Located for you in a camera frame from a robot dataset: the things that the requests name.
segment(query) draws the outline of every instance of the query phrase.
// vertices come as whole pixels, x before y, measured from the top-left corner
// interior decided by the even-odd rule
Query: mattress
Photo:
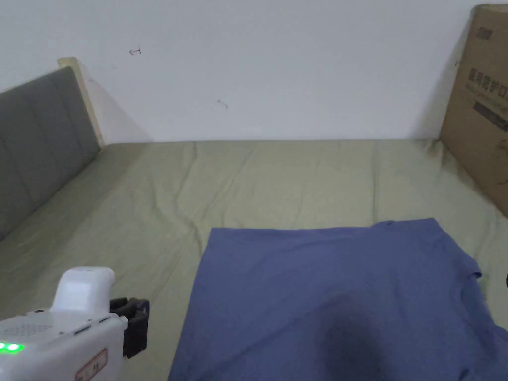
[[[0,242],[0,319],[50,305],[71,267],[110,267],[113,297],[152,303],[148,349],[126,361],[123,379],[164,380],[212,227],[428,217],[476,259],[487,304],[508,329],[508,220],[440,142],[111,145]]]

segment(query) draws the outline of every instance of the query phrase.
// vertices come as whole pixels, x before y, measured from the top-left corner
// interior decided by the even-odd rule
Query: gray headboard
[[[98,153],[71,68],[0,94],[0,240]]]

